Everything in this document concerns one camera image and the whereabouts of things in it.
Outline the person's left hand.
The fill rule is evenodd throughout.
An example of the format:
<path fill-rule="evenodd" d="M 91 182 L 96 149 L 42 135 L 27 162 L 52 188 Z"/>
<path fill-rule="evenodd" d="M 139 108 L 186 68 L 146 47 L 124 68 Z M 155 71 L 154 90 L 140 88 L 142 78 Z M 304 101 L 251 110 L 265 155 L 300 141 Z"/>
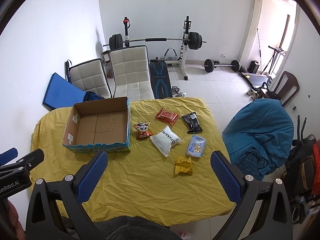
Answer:
<path fill-rule="evenodd" d="M 8 200 L 8 217 L 12 225 L 13 232 L 19 240 L 25 240 L 25 232 L 19 221 L 18 213 L 14 205 Z"/>

